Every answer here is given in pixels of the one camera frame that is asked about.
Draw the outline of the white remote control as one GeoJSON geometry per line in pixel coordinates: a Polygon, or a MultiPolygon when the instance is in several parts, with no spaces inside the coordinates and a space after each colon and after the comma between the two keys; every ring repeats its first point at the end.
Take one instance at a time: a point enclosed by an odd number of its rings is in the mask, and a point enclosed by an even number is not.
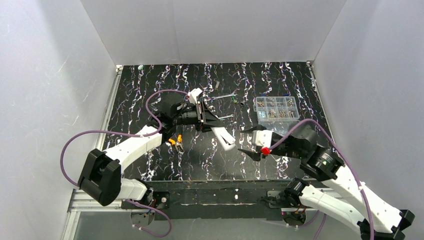
{"type": "Polygon", "coordinates": [[[236,147],[235,138],[225,127],[212,127],[211,130],[225,151],[232,150],[236,147]]]}

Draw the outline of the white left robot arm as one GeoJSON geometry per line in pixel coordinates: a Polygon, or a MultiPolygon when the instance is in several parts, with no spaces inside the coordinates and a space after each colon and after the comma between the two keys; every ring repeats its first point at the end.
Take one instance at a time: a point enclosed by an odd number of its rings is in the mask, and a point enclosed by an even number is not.
{"type": "Polygon", "coordinates": [[[235,140],[223,122],[210,112],[205,102],[180,101],[166,104],[155,113],[162,125],[150,121],[135,136],[106,150],[93,149],[88,153],[77,186],[102,206],[115,200],[132,200],[153,206],[154,189],[141,179],[123,178],[124,170],[150,150],[167,142],[178,126],[193,125],[199,132],[213,132],[228,151],[235,140]]]}

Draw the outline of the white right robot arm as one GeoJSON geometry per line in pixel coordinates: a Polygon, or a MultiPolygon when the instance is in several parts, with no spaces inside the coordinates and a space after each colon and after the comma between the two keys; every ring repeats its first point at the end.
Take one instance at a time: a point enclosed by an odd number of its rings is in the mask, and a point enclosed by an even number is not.
{"type": "Polygon", "coordinates": [[[331,188],[340,198],[321,192],[311,183],[294,178],[278,194],[263,198],[270,208],[304,206],[314,208],[338,220],[359,234],[363,240],[403,240],[404,229],[412,225],[415,215],[385,202],[363,182],[357,182],[346,160],[319,143],[318,133],[309,124],[297,124],[282,136],[258,125],[248,130],[256,151],[245,154],[254,161],[266,155],[300,160],[306,175],[331,188]]]}

